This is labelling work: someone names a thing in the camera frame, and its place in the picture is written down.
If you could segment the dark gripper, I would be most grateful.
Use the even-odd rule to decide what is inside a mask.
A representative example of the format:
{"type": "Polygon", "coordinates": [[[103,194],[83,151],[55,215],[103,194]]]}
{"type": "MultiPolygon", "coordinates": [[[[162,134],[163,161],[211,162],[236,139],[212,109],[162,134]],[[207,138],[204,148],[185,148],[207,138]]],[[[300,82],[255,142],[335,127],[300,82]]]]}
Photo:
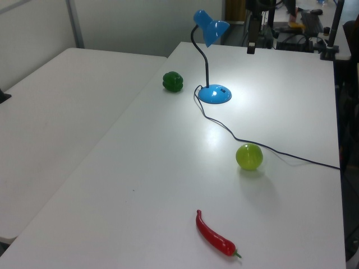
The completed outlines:
{"type": "Polygon", "coordinates": [[[247,54],[255,54],[256,42],[261,29],[261,13],[252,13],[248,25],[247,54]]]}

